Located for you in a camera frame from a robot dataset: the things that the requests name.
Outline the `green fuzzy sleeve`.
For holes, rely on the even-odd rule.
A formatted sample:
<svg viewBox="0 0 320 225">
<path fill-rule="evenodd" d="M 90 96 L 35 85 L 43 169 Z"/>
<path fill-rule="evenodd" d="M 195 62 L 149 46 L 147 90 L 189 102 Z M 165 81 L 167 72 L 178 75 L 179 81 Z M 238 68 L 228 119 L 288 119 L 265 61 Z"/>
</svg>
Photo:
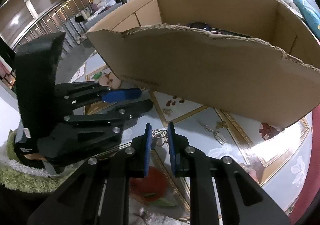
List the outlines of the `green fuzzy sleeve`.
<svg viewBox="0 0 320 225">
<path fill-rule="evenodd" d="M 54 192 L 70 174 L 52 176 L 44 169 L 22 164 L 14 152 L 16 133 L 16 130 L 10 131 L 7 141 L 1 146 L 1 185 L 32 194 Z"/>
</svg>

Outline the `metal balcony railing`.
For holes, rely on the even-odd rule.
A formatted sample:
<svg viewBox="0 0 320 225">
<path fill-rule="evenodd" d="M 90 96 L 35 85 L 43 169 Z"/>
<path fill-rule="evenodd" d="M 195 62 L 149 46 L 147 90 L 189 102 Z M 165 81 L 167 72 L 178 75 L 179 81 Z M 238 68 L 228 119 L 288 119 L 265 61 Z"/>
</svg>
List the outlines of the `metal balcony railing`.
<svg viewBox="0 0 320 225">
<path fill-rule="evenodd" d="M 86 38 L 87 28 L 84 23 L 92 10 L 93 0 L 60 0 L 44 10 L 29 23 L 10 48 L 17 51 L 23 44 L 42 35 L 64 32 L 63 52 L 68 53 L 73 47 L 81 44 Z"/>
</svg>

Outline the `black round wristwatch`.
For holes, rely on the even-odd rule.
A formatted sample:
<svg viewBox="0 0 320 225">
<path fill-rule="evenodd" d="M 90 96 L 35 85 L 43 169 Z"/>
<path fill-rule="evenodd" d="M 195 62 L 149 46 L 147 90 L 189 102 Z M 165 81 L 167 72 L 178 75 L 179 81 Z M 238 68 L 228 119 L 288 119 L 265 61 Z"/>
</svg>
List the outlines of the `black round wristwatch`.
<svg viewBox="0 0 320 225">
<path fill-rule="evenodd" d="M 210 27 L 210 25 L 208 25 L 204 22 L 192 22 L 192 23 L 187 24 L 186 26 L 190 27 L 190 28 L 196 28 L 196 29 L 208 31 L 213 34 L 224 34 L 224 35 L 240 36 L 240 37 L 244 37 L 244 38 L 251 38 L 251 36 L 249 36 L 249 35 L 239 34 L 239 33 L 231 32 L 231 31 L 227 31 L 227 30 L 222 30 L 222 29 Z"/>
</svg>

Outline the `brown cardboard box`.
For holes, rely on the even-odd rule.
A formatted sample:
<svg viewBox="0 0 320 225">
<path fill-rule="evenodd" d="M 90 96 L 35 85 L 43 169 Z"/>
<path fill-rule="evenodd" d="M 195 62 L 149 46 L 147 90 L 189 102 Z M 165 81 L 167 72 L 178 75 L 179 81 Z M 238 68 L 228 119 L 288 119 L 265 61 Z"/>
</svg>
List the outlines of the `brown cardboard box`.
<svg viewBox="0 0 320 225">
<path fill-rule="evenodd" d="M 119 79 L 150 90 L 280 128 L 319 105 L 319 42 L 278 0 L 131 0 L 87 36 Z"/>
</svg>

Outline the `blue cartoon blanket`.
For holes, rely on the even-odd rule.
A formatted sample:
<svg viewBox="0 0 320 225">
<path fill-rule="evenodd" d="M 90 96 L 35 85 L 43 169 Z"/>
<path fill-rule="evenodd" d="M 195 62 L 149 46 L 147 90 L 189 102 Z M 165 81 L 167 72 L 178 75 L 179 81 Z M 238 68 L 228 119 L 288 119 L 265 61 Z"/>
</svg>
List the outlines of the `blue cartoon blanket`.
<svg viewBox="0 0 320 225">
<path fill-rule="evenodd" d="M 294 4 L 299 8 L 302 16 L 306 20 L 313 34 L 320 38 L 320 15 L 317 10 L 307 0 L 293 0 Z"/>
</svg>

